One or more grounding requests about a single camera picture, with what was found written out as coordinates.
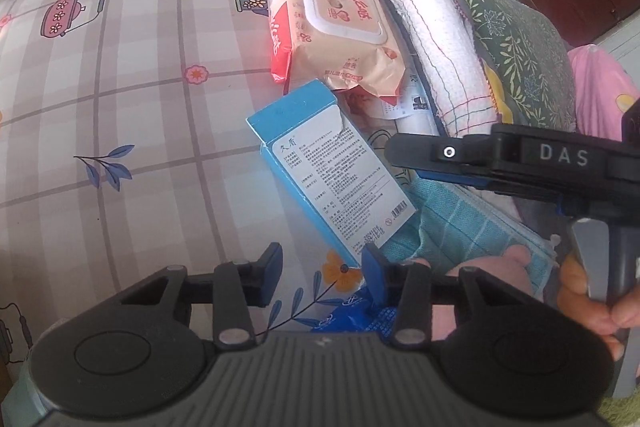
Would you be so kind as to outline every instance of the pink flower print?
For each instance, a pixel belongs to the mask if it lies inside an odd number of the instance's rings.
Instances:
[[[204,66],[192,66],[184,71],[184,79],[190,84],[202,84],[209,78],[209,71]]]
[[[9,14],[3,16],[0,18],[0,29],[4,28],[5,26],[8,25],[9,22],[11,22],[11,19],[13,19],[13,17],[11,17]]]

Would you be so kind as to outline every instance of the blue and white box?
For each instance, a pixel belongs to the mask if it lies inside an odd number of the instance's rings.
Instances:
[[[314,80],[247,123],[260,154],[351,267],[366,243],[381,247],[415,212],[337,99]]]

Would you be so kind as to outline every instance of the green floral pillow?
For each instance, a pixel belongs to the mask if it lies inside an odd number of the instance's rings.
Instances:
[[[513,123],[575,130],[574,74],[556,28],[517,0],[464,0],[494,60]]]

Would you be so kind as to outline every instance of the checkered bedsheet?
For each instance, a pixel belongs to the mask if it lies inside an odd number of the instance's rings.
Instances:
[[[245,122],[282,95],[265,14],[266,0],[0,0],[0,308],[16,303],[34,338],[168,264],[203,273],[271,241],[277,322],[299,288],[300,309],[327,288],[329,248]],[[14,308],[0,319],[20,359]],[[269,316],[252,310],[258,331]],[[210,320],[194,307],[198,334]]]

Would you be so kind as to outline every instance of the teal fabric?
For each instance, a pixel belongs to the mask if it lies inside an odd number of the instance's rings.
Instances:
[[[418,178],[405,192],[418,212],[382,247],[388,259],[422,257],[444,274],[465,261],[524,245],[531,252],[527,273],[535,296],[542,296],[556,266],[548,241],[458,185]]]

